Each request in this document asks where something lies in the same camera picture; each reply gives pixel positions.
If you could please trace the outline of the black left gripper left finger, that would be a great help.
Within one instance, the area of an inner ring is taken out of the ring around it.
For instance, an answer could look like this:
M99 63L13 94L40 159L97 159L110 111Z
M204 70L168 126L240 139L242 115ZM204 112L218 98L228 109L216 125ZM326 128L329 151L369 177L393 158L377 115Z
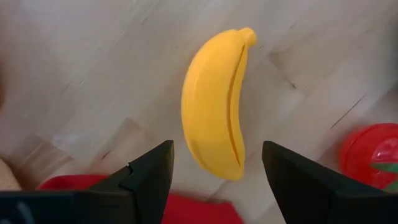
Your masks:
M90 187L96 208L90 223L160 223L174 169L174 142L166 140Z

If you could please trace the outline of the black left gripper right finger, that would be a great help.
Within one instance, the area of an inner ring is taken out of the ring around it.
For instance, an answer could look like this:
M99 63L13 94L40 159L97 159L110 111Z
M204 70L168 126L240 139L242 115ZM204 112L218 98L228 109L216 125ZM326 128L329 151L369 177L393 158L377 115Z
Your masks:
M384 223L384 192L272 141L262 147L267 180L286 223Z

